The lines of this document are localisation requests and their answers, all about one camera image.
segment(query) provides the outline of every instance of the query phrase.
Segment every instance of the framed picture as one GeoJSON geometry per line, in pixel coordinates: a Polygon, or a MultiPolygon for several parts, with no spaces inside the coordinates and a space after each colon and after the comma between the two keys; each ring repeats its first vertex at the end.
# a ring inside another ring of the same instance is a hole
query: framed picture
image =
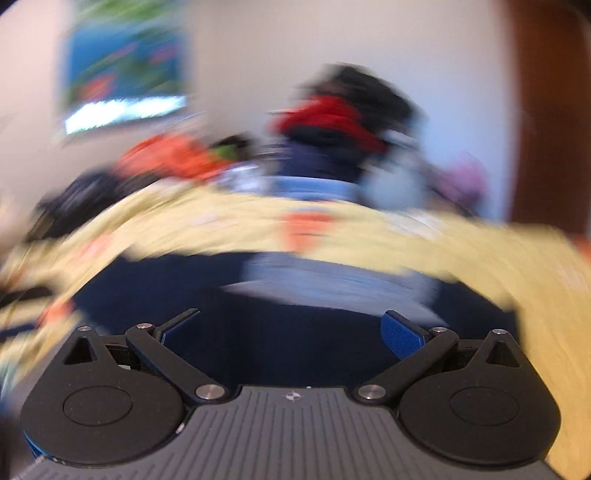
{"type": "Polygon", "coordinates": [[[180,0],[73,0],[66,134],[186,105],[180,0]]]}

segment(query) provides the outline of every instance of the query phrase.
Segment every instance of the pile of clothes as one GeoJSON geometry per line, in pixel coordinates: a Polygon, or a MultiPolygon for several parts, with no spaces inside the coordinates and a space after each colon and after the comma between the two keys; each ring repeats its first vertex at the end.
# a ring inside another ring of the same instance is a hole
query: pile of clothes
{"type": "Polygon", "coordinates": [[[205,183],[248,155],[249,140],[234,136],[208,148],[187,135],[162,134],[136,145],[114,166],[82,174],[37,205],[29,241],[72,233],[98,214],[156,181],[174,177],[205,183]]]}
{"type": "Polygon", "coordinates": [[[336,66],[275,125],[290,149],[280,174],[356,183],[367,157],[387,149],[378,135],[412,114],[410,103],[383,81],[360,67],[336,66]]]}

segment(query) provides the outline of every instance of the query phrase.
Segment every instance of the yellow blanket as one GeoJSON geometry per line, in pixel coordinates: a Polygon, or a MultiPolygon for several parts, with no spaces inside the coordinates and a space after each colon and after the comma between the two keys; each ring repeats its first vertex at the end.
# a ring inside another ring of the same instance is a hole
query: yellow blanket
{"type": "MultiPolygon", "coordinates": [[[[311,205],[156,184],[64,240],[15,252],[2,275],[18,273],[23,285],[49,281],[67,300],[123,252],[144,258],[294,250],[309,259],[375,271],[456,277],[501,307],[509,294],[518,306],[526,353],[562,413],[550,465],[568,480],[591,472],[591,267],[554,230],[455,216],[412,220],[350,203],[311,205]]],[[[31,315],[20,307],[3,309],[0,326],[31,315]]],[[[4,388],[18,382],[74,321],[49,323],[6,343],[0,349],[4,388]]]]}

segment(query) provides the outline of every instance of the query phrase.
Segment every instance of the black circular cover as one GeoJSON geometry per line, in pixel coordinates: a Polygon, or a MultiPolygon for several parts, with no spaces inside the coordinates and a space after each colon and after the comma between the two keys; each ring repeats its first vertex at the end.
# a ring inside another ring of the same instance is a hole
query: black circular cover
{"type": "Polygon", "coordinates": [[[500,468],[543,459],[560,412],[525,356],[518,357],[518,365],[491,364],[479,352],[461,370],[419,380],[402,396],[402,425],[416,442],[455,462],[500,468]]]}
{"type": "Polygon", "coordinates": [[[43,454],[79,465],[124,462],[154,450],[182,422],[172,386],[102,353],[73,365],[56,357],[27,398],[22,426],[43,454]]]}

